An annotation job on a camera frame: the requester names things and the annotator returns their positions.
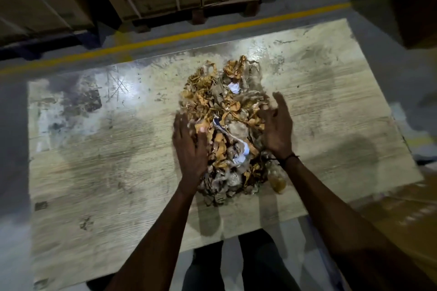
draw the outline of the crumpled paper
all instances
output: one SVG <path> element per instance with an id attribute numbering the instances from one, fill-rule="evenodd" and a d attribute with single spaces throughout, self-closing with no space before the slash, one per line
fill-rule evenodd
<path id="1" fill-rule="evenodd" d="M 245 56 L 228 61 L 222 70 L 206 61 L 189 76 L 180 109 L 196 133 L 208 129 L 208 171 L 198 188 L 207 205 L 222 205 L 238 193 L 257 193 L 259 184 L 270 179 L 271 155 L 264 150 L 264 122 L 257 116 L 268 106 L 259 63 Z M 278 172 L 271 174 L 278 178 Z M 273 188 L 280 193 L 285 187 L 282 182 Z"/>

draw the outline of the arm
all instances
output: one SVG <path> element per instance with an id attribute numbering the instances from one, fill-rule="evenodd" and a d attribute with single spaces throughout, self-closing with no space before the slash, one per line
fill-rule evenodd
<path id="1" fill-rule="evenodd" d="M 188 211 L 208 164 L 205 129 L 201 128 L 196 146 L 187 124 L 185 114 L 176 115 L 173 144 L 182 171 L 179 186 L 106 291 L 154 291 L 170 287 Z"/>
<path id="2" fill-rule="evenodd" d="M 338 198 L 297 157 L 289 157 L 292 119 L 282 95 L 274 93 L 274 98 L 277 109 L 260 111 L 266 122 L 266 146 L 282 160 L 283 168 L 351 288 L 354 291 L 437 290 L 396 245 Z"/>

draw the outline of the wooden table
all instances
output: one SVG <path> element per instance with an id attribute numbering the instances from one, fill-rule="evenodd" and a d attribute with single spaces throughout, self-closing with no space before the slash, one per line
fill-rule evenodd
<path id="1" fill-rule="evenodd" d="M 345 19 L 29 83 L 36 285 L 57 289 L 117 271 L 175 191 L 172 119 L 206 60 L 246 55 L 284 94 L 302 161 L 352 201 L 421 180 Z M 181 251 L 306 214 L 290 184 L 219 208 L 196 196 Z"/>

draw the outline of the gray floor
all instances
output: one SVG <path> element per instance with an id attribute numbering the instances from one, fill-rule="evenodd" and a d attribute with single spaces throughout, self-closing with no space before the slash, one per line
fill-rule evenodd
<path id="1" fill-rule="evenodd" d="M 392 107 L 393 115 L 416 159 L 437 156 L 437 49 L 406 50 L 388 0 L 264 0 L 256 18 L 298 12 L 326 5 L 351 1 L 352 7 L 219 33 L 166 45 L 150 46 L 130 52 L 139 59 L 186 50 L 203 45 L 238 40 L 308 25 L 347 18 L 369 65 Z M 219 25 L 247 21 L 239 14 L 210 18 L 204 25 L 176 23 L 153 29 L 150 33 L 129 33 L 131 42 L 184 33 Z M 104 47 L 114 46 L 113 30 L 104 28 Z M 46 60 L 84 52 L 83 48 L 46 53 Z M 106 56 L 58 66 L 58 71 L 93 68 L 119 62 L 120 56 Z M 0 62 L 0 68 L 22 64 L 22 60 Z M 28 199 L 27 96 L 25 80 L 12 80 L 0 85 L 0 280 L 4 290 L 31 290 L 30 272 L 30 204 Z M 329 276 L 314 242 L 306 218 L 281 223 L 268 230 L 278 244 L 280 253 L 302 290 L 331 290 Z M 180 290 L 183 274 L 191 261 L 191 252 L 179 257 L 172 290 Z M 228 290 L 241 290 L 242 257 L 238 241 L 225 242 L 222 273 Z M 71 290 L 86 290 L 84 285 Z"/>

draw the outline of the wooden tabletop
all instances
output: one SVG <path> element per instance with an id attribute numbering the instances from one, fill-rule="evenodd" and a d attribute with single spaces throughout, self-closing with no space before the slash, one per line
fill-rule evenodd
<path id="1" fill-rule="evenodd" d="M 187 77 L 246 55 L 281 91 L 302 161 L 345 201 L 422 179 L 345 19 L 29 83 L 35 283 L 58 289 L 117 271 L 180 178 L 172 120 Z M 306 214 L 290 184 L 206 207 L 181 251 Z"/>

